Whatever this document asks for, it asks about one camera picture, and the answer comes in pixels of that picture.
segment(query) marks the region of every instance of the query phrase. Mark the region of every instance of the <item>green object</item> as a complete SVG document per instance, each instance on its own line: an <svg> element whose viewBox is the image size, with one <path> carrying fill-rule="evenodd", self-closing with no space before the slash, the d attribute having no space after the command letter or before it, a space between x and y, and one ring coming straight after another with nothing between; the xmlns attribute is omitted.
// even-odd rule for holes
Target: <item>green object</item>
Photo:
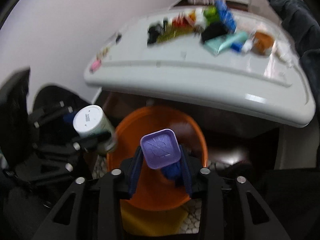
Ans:
<svg viewBox="0 0 320 240"><path fill-rule="evenodd" d="M204 46L208 51L217 56L220 52L230 48L233 42L244 43L248 38L248 34L241 31L237 33L222 35L208 40L204 43Z"/></svg>
<svg viewBox="0 0 320 240"><path fill-rule="evenodd" d="M215 6L209 6L206 10L204 10L203 15L208 21L207 25L220 21L218 10Z"/></svg>

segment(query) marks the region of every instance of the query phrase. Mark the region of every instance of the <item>pink object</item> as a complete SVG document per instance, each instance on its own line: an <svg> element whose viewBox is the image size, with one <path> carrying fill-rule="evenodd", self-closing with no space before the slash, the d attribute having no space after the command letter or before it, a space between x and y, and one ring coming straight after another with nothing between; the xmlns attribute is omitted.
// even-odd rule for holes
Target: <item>pink object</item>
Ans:
<svg viewBox="0 0 320 240"><path fill-rule="evenodd" d="M100 68L100 66L101 66L101 59L97 59L95 60L95 62L92 63L90 67L90 71L95 72L96 70L98 70L98 68Z"/></svg>

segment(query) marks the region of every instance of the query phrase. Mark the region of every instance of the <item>white lid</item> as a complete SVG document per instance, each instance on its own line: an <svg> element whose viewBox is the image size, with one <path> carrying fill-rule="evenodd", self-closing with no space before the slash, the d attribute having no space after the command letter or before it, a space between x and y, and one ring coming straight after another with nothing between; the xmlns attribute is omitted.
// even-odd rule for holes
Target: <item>white lid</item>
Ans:
<svg viewBox="0 0 320 240"><path fill-rule="evenodd" d="M94 131L102 122L104 112L100 106L86 106L73 119L73 127L79 134Z"/></svg>

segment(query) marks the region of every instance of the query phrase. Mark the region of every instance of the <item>orange bucket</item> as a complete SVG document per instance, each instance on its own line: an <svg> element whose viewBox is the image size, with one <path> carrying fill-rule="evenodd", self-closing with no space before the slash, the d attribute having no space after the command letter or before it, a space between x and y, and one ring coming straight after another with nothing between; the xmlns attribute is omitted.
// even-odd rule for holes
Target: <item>orange bucket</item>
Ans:
<svg viewBox="0 0 320 240"><path fill-rule="evenodd" d="M165 128L172 129L179 143L191 148L206 167L208 149L198 124L187 114L166 106L148 106L137 109L125 117L116 128L118 145L108 154L108 170L119 168L124 159L134 156L140 139L146 134ZM160 170L150 169L143 162L132 206L148 211L164 211L177 208L189 200L185 187L175 187Z"/></svg>

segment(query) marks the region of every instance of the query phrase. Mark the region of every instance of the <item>white wall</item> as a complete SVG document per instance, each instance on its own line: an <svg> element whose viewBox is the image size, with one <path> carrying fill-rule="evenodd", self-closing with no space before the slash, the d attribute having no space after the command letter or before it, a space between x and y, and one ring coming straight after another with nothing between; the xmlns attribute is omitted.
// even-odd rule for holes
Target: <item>white wall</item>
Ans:
<svg viewBox="0 0 320 240"><path fill-rule="evenodd" d="M91 101L97 88L85 85L83 70L104 41L131 17L177 1L20 0L0 30L0 83L30 65L29 110L46 83Z"/></svg>

